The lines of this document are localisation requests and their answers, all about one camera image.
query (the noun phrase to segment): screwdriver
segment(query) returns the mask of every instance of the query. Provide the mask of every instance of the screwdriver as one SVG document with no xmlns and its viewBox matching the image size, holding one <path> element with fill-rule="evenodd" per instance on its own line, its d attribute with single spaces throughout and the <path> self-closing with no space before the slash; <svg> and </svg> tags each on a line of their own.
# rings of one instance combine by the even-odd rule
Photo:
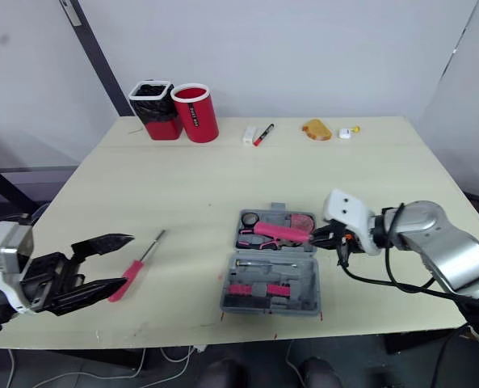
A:
<svg viewBox="0 0 479 388">
<path fill-rule="evenodd" d="M 146 252 L 142 255 L 142 257 L 139 260 L 133 260 L 132 265 L 130 265 L 128 269 L 124 271 L 122 277 L 126 278 L 126 283 L 124 283 L 120 287 L 120 289 L 118 289 L 108 298 L 109 302 L 120 301 L 120 299 L 124 296 L 124 293 L 126 293 L 126 290 L 129 288 L 130 285 L 132 285 L 139 271 L 142 269 L 142 267 L 144 267 L 144 263 L 142 261 L 149 255 L 149 253 L 153 250 L 154 246 L 157 245 L 158 241 L 160 241 L 160 238 L 164 235 L 165 232 L 165 230 L 160 232 L 158 236 L 153 240 L 149 248 L 146 250 Z"/>
</svg>

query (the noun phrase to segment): red marker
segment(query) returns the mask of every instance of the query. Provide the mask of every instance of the red marker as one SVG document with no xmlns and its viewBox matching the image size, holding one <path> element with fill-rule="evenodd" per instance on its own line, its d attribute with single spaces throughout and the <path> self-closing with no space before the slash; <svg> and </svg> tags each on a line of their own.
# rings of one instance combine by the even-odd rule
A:
<svg viewBox="0 0 479 388">
<path fill-rule="evenodd" d="M 254 141 L 254 146 L 258 146 L 259 144 L 261 144 L 261 141 L 263 141 L 264 137 L 266 137 L 266 135 L 275 127 L 275 125 L 273 123 L 271 123 L 270 125 L 268 125 L 268 128 L 266 128 L 264 130 L 263 133 L 261 133 L 261 136 L 259 136 L 257 138 L 257 140 Z"/>
</svg>

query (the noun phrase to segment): red cup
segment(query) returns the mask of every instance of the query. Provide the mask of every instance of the red cup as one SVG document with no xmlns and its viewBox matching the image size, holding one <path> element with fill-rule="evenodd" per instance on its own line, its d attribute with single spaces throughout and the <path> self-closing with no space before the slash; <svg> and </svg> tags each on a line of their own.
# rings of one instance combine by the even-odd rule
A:
<svg viewBox="0 0 479 388">
<path fill-rule="evenodd" d="M 219 135 L 208 86 L 185 83 L 171 91 L 171 98 L 189 139 L 206 143 Z"/>
</svg>

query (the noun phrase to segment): black pole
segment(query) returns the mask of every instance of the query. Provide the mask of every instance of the black pole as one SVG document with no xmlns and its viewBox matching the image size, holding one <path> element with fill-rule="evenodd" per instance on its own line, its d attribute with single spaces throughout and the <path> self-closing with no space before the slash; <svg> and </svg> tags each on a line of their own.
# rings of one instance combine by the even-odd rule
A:
<svg viewBox="0 0 479 388">
<path fill-rule="evenodd" d="M 31 198 L 26 196 L 9 180 L 0 174 L 0 195 L 4 196 L 13 205 L 25 213 L 33 214 L 40 206 Z"/>
</svg>

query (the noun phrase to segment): red screwdriver handle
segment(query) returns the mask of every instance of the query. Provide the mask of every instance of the red screwdriver handle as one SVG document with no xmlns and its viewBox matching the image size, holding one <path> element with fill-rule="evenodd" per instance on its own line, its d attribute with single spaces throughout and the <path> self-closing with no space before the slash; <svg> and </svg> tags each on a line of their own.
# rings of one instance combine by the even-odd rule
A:
<svg viewBox="0 0 479 388">
<path fill-rule="evenodd" d="M 132 265 L 130 265 L 129 268 L 122 275 L 122 277 L 125 277 L 127 279 L 126 283 L 124 283 L 120 287 L 120 289 L 118 289 L 108 298 L 109 302 L 117 302 L 123 297 L 124 293 L 126 293 L 126 290 L 129 288 L 130 285 L 132 285 L 132 282 L 135 280 L 137 274 L 142 267 L 144 267 L 144 264 L 141 261 L 133 261 Z"/>
</svg>

